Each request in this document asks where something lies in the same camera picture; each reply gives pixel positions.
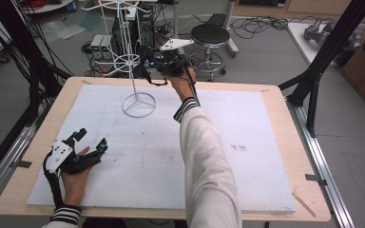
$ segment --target black metal pole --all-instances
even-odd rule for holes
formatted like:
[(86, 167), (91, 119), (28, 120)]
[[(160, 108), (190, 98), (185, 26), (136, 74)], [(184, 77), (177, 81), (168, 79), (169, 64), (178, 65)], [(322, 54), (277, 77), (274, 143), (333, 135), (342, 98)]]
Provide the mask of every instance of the black metal pole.
[(312, 93), (307, 113), (307, 128), (313, 137), (316, 136), (314, 125), (316, 119), (319, 81), (324, 71), (339, 54), (342, 46), (352, 35), (364, 17), (365, 0), (353, 0), (339, 18), (339, 21), (333, 31), (322, 45), (310, 66), (299, 76), (279, 85), (280, 89), (285, 89), (298, 84), (295, 91), (289, 95), (287, 99), (288, 102), (297, 106), (302, 106), (304, 99), (309, 93)]

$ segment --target white electronic component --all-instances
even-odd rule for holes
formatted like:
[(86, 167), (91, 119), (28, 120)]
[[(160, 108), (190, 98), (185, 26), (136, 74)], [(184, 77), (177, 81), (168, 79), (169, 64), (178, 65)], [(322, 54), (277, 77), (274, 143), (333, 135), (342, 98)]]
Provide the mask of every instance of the white electronic component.
[(111, 59), (112, 58), (112, 45), (111, 45), (112, 35), (104, 35), (102, 43), (100, 44), (100, 49), (102, 51), (103, 59)]
[(102, 43), (104, 35), (95, 35), (93, 41), (91, 42), (91, 50), (93, 51), (93, 55), (95, 59), (103, 59), (102, 50), (100, 45)]
[(170, 39), (167, 42), (165, 42), (163, 46), (160, 47), (160, 50), (173, 50), (192, 44), (194, 44), (193, 40)]
[(72, 148), (62, 141), (55, 141), (51, 147), (52, 155), (49, 162), (49, 173), (54, 173), (55, 170), (64, 162), (67, 156), (72, 152)]
[(126, 10), (125, 19), (128, 21), (135, 20), (136, 8), (131, 8)]

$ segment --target circular base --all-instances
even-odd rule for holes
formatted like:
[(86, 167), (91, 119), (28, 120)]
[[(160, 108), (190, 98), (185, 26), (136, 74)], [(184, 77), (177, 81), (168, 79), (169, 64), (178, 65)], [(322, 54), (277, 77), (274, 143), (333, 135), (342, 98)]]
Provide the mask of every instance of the circular base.
[(209, 55), (206, 55), (206, 53), (201, 50), (189, 57), (189, 65), (196, 70), (210, 73), (223, 67), (223, 59), (215, 52), (210, 52)]
[(156, 109), (155, 98), (148, 93), (134, 93), (123, 102), (123, 111), (126, 115), (142, 118), (152, 114)]

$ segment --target white paper sheet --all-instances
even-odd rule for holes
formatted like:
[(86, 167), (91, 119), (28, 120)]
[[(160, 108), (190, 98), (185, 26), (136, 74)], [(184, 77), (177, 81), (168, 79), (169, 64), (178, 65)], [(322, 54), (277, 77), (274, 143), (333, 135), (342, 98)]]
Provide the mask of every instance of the white paper sheet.
[[(138, 87), (156, 99), (156, 110), (131, 118), (122, 110), (131, 87), (84, 85), (58, 134), (87, 134), (80, 151), (106, 137), (108, 150), (89, 176), (84, 206), (183, 209), (184, 176), (179, 124), (172, 119), (181, 102), (173, 89)], [(235, 174), (243, 211), (296, 211), (272, 126), (259, 92), (198, 90), (202, 107), (221, 132)], [(28, 204), (53, 205), (40, 172)]]

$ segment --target finger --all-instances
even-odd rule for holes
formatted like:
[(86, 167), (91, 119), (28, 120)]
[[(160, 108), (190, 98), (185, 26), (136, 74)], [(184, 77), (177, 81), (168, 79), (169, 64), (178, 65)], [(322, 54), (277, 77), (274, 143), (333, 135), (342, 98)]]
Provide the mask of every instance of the finger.
[(89, 149), (90, 149), (90, 146), (85, 147), (85, 149), (83, 149), (81, 152), (79, 152), (78, 155), (85, 155)]

